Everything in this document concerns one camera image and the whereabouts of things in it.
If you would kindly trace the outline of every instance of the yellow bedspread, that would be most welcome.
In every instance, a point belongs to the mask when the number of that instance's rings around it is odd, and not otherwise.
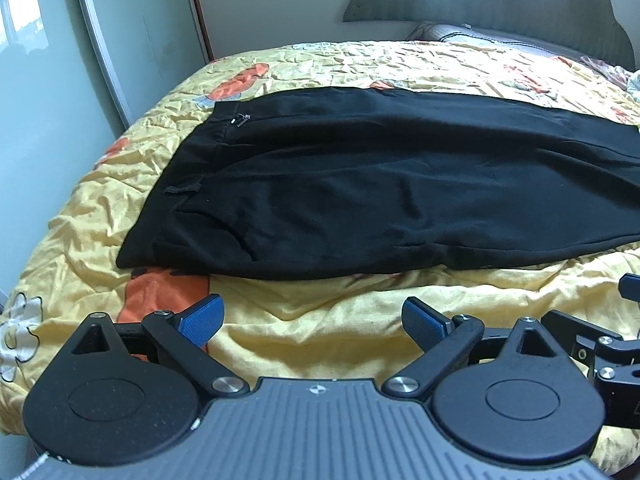
[[[526,269],[435,267],[314,282],[116,268],[148,192],[215,101],[317,86],[482,94],[640,124],[640,105],[590,69],[516,50],[422,42],[299,44],[209,64],[137,121],[49,223],[0,318],[3,430],[24,431],[20,412],[28,389],[89,313],[140,320],[158,307],[181,310],[208,290],[226,304],[225,324],[208,350],[251,383],[259,375],[388,377],[419,354],[401,327],[407,296],[489,326],[511,326],[520,316],[557,308],[636,337],[638,304],[622,300],[616,285],[625,272],[640,272],[640,243]],[[638,454],[638,432],[605,428],[593,460],[614,472]]]

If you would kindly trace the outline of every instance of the zipper pull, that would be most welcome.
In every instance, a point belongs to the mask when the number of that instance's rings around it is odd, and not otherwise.
[[[231,119],[231,124],[235,124],[236,128],[239,128],[249,119],[251,119],[251,115],[249,114],[238,114],[233,119]]]

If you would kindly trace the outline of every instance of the black circular mount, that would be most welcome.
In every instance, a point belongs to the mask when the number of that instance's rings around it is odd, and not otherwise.
[[[73,463],[136,462],[178,442],[197,417],[191,383],[160,365],[108,352],[46,374],[24,405],[25,427],[37,447]]]
[[[533,465],[589,454],[604,419],[595,389],[566,359],[520,356],[463,368],[431,400],[442,428],[463,447]]]

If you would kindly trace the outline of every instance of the headboard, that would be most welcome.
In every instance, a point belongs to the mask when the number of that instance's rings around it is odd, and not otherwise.
[[[490,28],[580,50],[634,70],[610,0],[351,0],[343,21],[395,20]]]

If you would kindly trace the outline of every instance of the black trousers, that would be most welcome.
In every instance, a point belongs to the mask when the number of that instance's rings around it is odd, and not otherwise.
[[[317,88],[220,102],[118,255],[270,280],[519,267],[640,240],[640,135],[462,94]]]

